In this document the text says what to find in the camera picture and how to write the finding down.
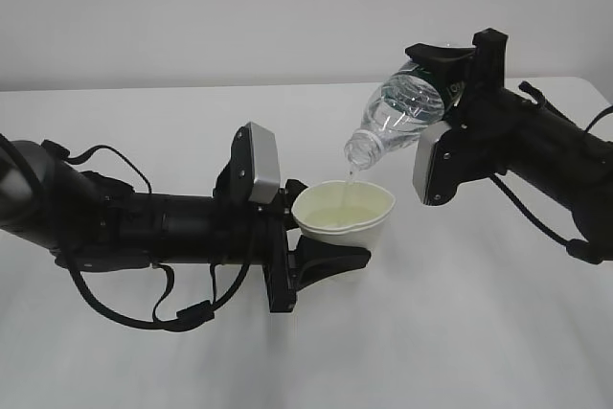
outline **gray wall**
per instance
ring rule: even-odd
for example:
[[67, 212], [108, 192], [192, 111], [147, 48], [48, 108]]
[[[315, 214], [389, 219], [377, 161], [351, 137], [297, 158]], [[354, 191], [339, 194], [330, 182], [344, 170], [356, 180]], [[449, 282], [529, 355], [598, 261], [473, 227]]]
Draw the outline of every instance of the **gray wall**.
[[0, 0], [0, 89], [380, 80], [417, 41], [511, 35], [510, 74], [609, 98], [609, 0]]

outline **clear plastic bottle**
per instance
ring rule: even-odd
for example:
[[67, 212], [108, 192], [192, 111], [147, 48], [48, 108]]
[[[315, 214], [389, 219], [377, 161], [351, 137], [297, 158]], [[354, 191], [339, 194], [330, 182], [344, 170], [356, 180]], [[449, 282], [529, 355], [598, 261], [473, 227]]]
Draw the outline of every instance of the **clear plastic bottle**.
[[387, 152], [413, 144], [443, 117], [445, 105], [457, 101], [463, 88], [455, 83], [439, 91], [432, 76], [409, 60], [376, 89], [360, 128], [345, 144], [352, 169], [366, 170]]

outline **cup rim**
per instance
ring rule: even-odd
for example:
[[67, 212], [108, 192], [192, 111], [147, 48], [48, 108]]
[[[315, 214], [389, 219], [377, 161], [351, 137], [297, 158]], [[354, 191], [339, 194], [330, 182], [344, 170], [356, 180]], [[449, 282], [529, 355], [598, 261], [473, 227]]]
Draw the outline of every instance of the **cup rim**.
[[302, 193], [300, 193], [300, 195], [298, 195], [298, 197], [296, 198], [296, 200], [294, 201], [294, 204], [291, 207], [291, 214], [294, 217], [294, 219], [296, 220], [296, 223], [301, 227], [304, 228], [306, 230], [308, 230], [309, 232], [313, 232], [313, 233], [317, 233], [317, 234], [322, 234], [322, 235], [346, 235], [349, 233], [354, 233], [354, 232], [361, 232], [367, 229], [370, 229], [372, 227], [375, 227], [377, 224], [380, 224], [382, 221], [385, 220], [385, 218], [392, 212], [392, 210], [394, 210], [394, 207], [396, 206], [396, 197], [394, 196], [393, 193], [391, 193], [390, 191], [388, 191], [387, 189], [379, 186], [378, 184], [374, 184], [372, 182], [366, 182], [366, 181], [354, 181], [353, 184], [363, 184], [366, 186], [370, 186], [370, 187], [374, 187], [376, 189], [379, 189], [380, 191], [382, 191], [383, 193], [385, 193], [387, 196], [389, 196], [392, 201], [390, 203], [390, 205], [388, 206], [387, 210], [385, 211], [385, 213], [374, 217], [372, 219], [369, 220], [365, 220], [364, 222], [359, 222], [357, 224], [352, 224], [352, 225], [346, 225], [344, 227], [336, 227], [334, 229], [327, 229], [327, 228], [323, 228], [323, 227], [313, 227], [311, 225], [305, 224], [302, 220], [300, 220], [295, 214], [294, 214], [294, 208], [296, 207], [296, 204], [300, 202], [301, 198], [303, 198], [303, 195], [306, 191], [308, 191], [309, 189], [315, 189], [317, 187], [320, 186], [324, 186], [327, 184], [339, 184], [339, 183], [346, 183], [347, 181], [343, 181], [341, 179], [333, 179], [330, 181], [324, 181], [324, 182], [320, 182], [319, 184], [315, 185], [315, 186], [311, 186], [306, 188]]

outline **white tabletop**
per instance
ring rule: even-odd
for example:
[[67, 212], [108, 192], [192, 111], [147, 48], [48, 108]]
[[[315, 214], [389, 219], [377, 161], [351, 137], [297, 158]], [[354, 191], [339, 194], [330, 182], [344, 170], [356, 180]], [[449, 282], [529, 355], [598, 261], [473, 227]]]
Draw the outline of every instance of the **white tabletop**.
[[[584, 80], [531, 81], [579, 125], [606, 105]], [[156, 192], [208, 195], [234, 132], [253, 120], [276, 133], [284, 179], [315, 184], [345, 176], [342, 146], [375, 87], [0, 93], [0, 129], [73, 153], [109, 144]], [[612, 121], [595, 132], [610, 138]], [[3, 234], [0, 407], [611, 407], [613, 262], [571, 259], [488, 181], [422, 206], [414, 156], [415, 147], [390, 154], [363, 174], [397, 197], [368, 267], [300, 292], [293, 314], [267, 312], [254, 267], [196, 331], [126, 329], [92, 311], [44, 250]], [[86, 167], [142, 189], [111, 154]], [[568, 212], [506, 181], [563, 236], [577, 235]], [[207, 268], [180, 266], [162, 313], [207, 298]], [[236, 270], [223, 267], [220, 283]], [[164, 286], [153, 270], [86, 278], [104, 302], [146, 319]]]

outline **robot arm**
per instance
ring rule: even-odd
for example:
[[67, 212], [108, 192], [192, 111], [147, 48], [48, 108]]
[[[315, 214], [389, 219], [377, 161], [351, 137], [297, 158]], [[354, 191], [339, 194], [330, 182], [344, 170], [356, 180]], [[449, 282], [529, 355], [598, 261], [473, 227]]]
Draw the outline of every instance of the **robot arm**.
[[[571, 256], [613, 260], [613, 145], [589, 133], [593, 124], [576, 126], [528, 83], [520, 89], [534, 100], [504, 88], [506, 43], [489, 29], [474, 36], [474, 49], [407, 49], [435, 79], [465, 82], [460, 100], [421, 134], [413, 176], [420, 200], [443, 205], [460, 184], [490, 178]], [[568, 209], [586, 241], [566, 240], [536, 219], [496, 176], [507, 170]]]
[[[71, 165], [107, 148], [120, 155], [148, 185], [129, 184]], [[79, 157], [55, 143], [9, 142], [0, 135], [0, 228], [48, 249], [68, 269], [84, 300], [103, 316], [138, 329], [185, 331], [213, 319], [238, 290], [251, 264], [262, 266], [271, 312], [289, 312], [297, 292], [326, 277], [363, 268], [370, 252], [300, 237], [290, 251], [286, 232], [297, 227], [289, 210], [306, 187], [288, 180], [281, 188], [274, 134], [249, 123], [241, 127], [213, 196], [152, 193], [147, 179], [120, 152], [107, 146]], [[176, 319], [135, 320], [106, 307], [81, 272], [163, 268], [168, 264], [237, 264], [228, 291], [177, 312]]]

